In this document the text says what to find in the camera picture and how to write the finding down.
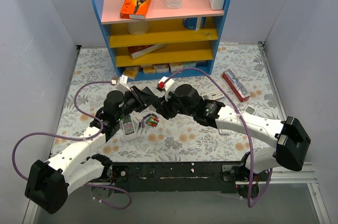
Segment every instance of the blue shelf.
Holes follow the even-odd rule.
[[[93,4],[95,16],[96,16],[98,24],[100,26],[102,35],[103,35],[105,43],[106,43],[106,46],[108,48],[112,63],[114,65],[115,69],[116,69],[117,76],[120,77],[124,68],[119,68],[119,67],[116,66],[116,48],[111,49],[110,45],[109,45],[111,25],[110,24],[103,25],[102,22],[101,22],[104,0],[91,0],[91,1],[92,1],[92,4]],[[222,31],[223,31],[223,28],[224,28],[224,23],[225,23],[226,18],[227,18],[230,1],[231,0],[224,0],[224,6],[223,6],[224,15],[212,17],[216,31],[217,31],[217,35],[218,35],[217,40],[209,41],[210,42],[210,48],[211,48],[211,51],[212,51],[212,54],[213,54],[213,60],[209,60],[206,63],[205,66],[199,67],[203,71],[205,71],[207,74],[211,74],[211,72],[212,72],[213,64],[214,64],[214,61],[216,59],[217,49],[218,49],[220,39],[221,39],[221,36],[222,36]],[[170,75],[170,73],[144,74],[143,72],[139,72],[135,81],[160,79],[163,76],[169,76],[169,75]],[[177,75],[177,77],[190,77],[190,76],[200,76],[200,75],[202,75],[202,74],[200,72],[197,72],[197,71],[186,71],[186,72],[180,73],[179,75]]]

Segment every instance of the blue and white container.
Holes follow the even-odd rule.
[[[184,18],[182,23],[188,30],[199,30],[204,28],[205,20],[206,17]]]

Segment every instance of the tabletop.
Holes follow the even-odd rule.
[[[223,71],[230,68],[243,85],[250,91],[250,98],[240,102],[225,80],[221,77]],[[248,104],[256,108],[255,115],[271,119],[281,118],[277,99],[273,94],[268,75],[257,45],[224,45],[218,48],[217,57],[211,77],[226,91],[236,103],[240,111]],[[107,49],[81,49],[74,74],[71,80],[67,99],[64,104],[57,134],[80,136],[89,126],[91,118],[79,113],[73,104],[76,91],[85,83],[91,81],[117,79],[111,58]],[[199,93],[217,90],[216,86],[204,76],[175,78],[181,84],[191,84]],[[157,80],[129,82],[139,89],[149,87],[153,93],[161,96],[156,90]],[[103,106],[108,92],[115,87],[108,84],[90,85],[79,95],[79,107],[95,115]],[[223,98],[218,101],[229,105]],[[137,138],[126,141],[124,133],[119,130],[105,145],[92,154],[101,153],[113,162],[168,162],[168,161],[239,161],[245,152],[249,151],[247,136],[230,132],[226,136],[219,135],[211,127],[197,124],[191,117],[177,115],[165,120],[159,115],[158,126],[145,126],[138,129],[142,116],[155,112],[153,107],[141,113],[132,113],[132,120],[137,131]],[[51,156],[60,153],[70,141],[55,138]],[[255,151],[268,145],[253,139]]]

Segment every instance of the razor image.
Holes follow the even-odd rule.
[[[137,0],[136,1],[136,6],[135,6],[135,9],[134,9],[134,14],[136,14],[138,8],[140,5],[142,5],[144,2],[146,2],[147,0]]]

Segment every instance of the gray floor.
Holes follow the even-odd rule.
[[[93,201],[89,188],[73,192],[57,213],[39,209],[35,224],[54,223],[319,223],[306,184],[271,184],[249,209],[246,200],[217,192],[132,193],[133,204],[118,211]],[[113,194],[122,206],[127,197]]]

